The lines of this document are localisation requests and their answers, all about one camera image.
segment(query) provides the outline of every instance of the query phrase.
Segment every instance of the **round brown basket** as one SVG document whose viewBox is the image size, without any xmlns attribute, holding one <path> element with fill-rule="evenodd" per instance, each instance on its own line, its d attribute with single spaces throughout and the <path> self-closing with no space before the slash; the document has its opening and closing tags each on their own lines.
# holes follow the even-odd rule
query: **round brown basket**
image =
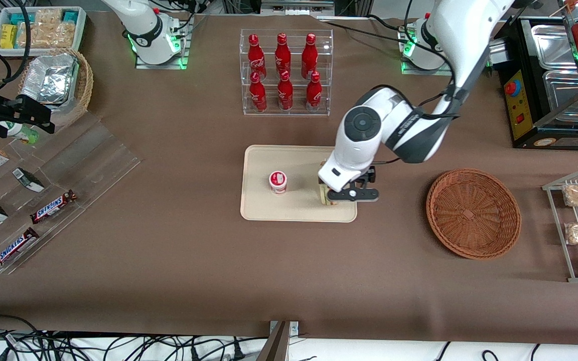
<svg viewBox="0 0 578 361">
<path fill-rule="evenodd" d="M 77 73 L 77 83 L 75 85 L 75 99 L 77 103 L 73 110 L 67 112 L 66 114 L 59 114 L 53 115 L 51 117 L 51 121 L 57 126 L 67 126 L 73 121 L 79 119 L 88 109 L 88 105 L 90 102 L 90 95 L 92 94 L 92 69 L 90 65 L 86 61 L 86 58 L 79 53 L 78 51 L 74 51 L 69 48 L 58 48 L 52 49 L 50 51 L 50 55 L 60 55 L 68 53 L 73 55 L 80 61 L 80 69 Z M 24 86 L 24 81 L 26 80 L 26 75 L 28 75 L 28 66 L 26 66 L 25 70 L 21 74 L 21 83 L 19 83 L 19 92 Z"/>
<path fill-rule="evenodd" d="M 521 231 L 521 213 L 512 193 L 478 169 L 441 175 L 429 189 L 426 210 L 436 237 L 454 253 L 473 260 L 502 256 Z"/>
</svg>

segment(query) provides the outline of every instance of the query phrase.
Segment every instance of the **red and white cup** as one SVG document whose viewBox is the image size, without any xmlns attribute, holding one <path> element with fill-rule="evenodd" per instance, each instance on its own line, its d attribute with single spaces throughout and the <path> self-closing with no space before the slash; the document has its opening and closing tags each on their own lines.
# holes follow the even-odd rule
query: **red and white cup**
<svg viewBox="0 0 578 361">
<path fill-rule="evenodd" d="M 275 194 L 283 194 L 287 191 L 287 175 L 283 171 L 275 171 L 269 176 L 271 191 Z"/>
</svg>

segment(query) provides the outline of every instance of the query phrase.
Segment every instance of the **tabletop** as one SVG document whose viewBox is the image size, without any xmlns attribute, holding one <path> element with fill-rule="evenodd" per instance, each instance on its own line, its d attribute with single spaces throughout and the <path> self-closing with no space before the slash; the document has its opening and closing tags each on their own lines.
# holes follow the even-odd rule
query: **tabletop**
<svg viewBox="0 0 578 361">
<path fill-rule="evenodd" d="M 513 149 L 496 75 L 478 80 L 431 160 L 379 168 L 381 198 L 358 204 L 355 221 L 251 222 L 239 214 L 248 146 L 332 146 L 341 117 L 374 85 L 417 103 L 447 78 L 402 75 L 397 43 L 334 28 L 330 117 L 244 116 L 239 30 L 330 25 L 209 16 L 193 32 L 188 69 L 149 71 L 133 68 L 115 14 L 89 16 L 89 110 L 142 162 L 0 275 L 0 313 L 39 329 L 262 335 L 269 320 L 291 319 L 312 337 L 578 343 L 578 284 L 566 282 L 540 189 L 578 171 L 578 151 Z M 373 21 L 345 24 L 395 35 Z M 392 157 L 383 147 L 376 158 Z M 461 258 L 429 228 L 427 190 L 458 167 L 493 174 L 516 197 L 523 226 L 505 256 Z"/>
</svg>

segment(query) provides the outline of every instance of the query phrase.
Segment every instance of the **red bottle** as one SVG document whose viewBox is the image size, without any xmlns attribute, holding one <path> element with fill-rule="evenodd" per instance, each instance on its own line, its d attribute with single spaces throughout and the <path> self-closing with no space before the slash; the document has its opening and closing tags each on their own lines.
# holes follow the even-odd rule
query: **red bottle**
<svg viewBox="0 0 578 361">
<path fill-rule="evenodd" d="M 287 46 L 287 35 L 285 33 L 278 34 L 278 47 L 275 49 L 275 68 L 278 74 L 283 71 L 289 71 L 291 75 L 291 51 Z"/>
<path fill-rule="evenodd" d="M 289 71 L 280 73 L 278 83 L 278 107 L 282 110 L 289 110 L 294 105 L 294 85 L 289 80 Z"/>
<path fill-rule="evenodd" d="M 266 78 L 266 66 L 264 66 L 264 51 L 260 48 L 260 43 L 256 34 L 249 35 L 249 64 L 251 71 L 258 73 L 260 80 Z"/>
<path fill-rule="evenodd" d="M 266 110 L 266 92 L 264 85 L 260 82 L 260 75 L 258 73 L 251 73 L 251 85 L 249 86 L 251 93 L 251 100 L 255 106 L 256 112 L 264 112 Z"/>
<path fill-rule="evenodd" d="M 316 35 L 309 33 L 307 34 L 307 45 L 305 45 L 305 50 L 303 50 L 303 68 L 301 69 L 301 75 L 303 78 L 310 78 L 312 71 L 316 69 L 316 64 L 318 64 Z"/>
<path fill-rule="evenodd" d="M 307 111 L 315 113 L 321 104 L 321 94 L 323 86 L 321 85 L 321 74 L 318 71 L 312 72 L 312 80 L 307 85 Z"/>
</svg>

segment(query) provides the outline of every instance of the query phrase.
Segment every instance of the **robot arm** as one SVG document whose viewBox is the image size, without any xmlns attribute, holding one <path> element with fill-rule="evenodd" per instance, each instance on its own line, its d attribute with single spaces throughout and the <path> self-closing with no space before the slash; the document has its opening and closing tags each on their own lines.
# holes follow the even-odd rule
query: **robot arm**
<svg viewBox="0 0 578 361">
<path fill-rule="evenodd" d="M 424 114 L 397 89 L 379 85 L 343 117 L 335 149 L 318 172 L 319 178 L 334 192 L 342 192 L 368 171 L 381 142 L 404 162 L 420 163 L 431 158 L 454 118 L 450 114 L 463 105 L 488 60 L 489 37 L 496 22 L 513 2 L 436 0 L 431 16 L 420 28 L 425 35 L 417 38 L 442 49 L 454 69 L 454 82 L 432 112 L 437 116 Z"/>
<path fill-rule="evenodd" d="M 156 14 L 149 0 L 102 0 L 126 28 L 138 57 L 147 64 L 167 62 L 182 49 L 180 21 Z"/>
</svg>

